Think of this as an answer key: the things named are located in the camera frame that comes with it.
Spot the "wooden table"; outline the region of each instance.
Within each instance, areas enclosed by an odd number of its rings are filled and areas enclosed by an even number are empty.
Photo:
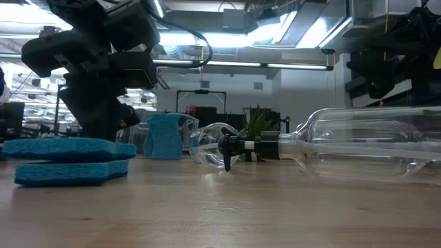
[[[441,247],[441,187],[317,182],[293,163],[133,159],[102,187],[36,188],[0,165],[0,247]]]

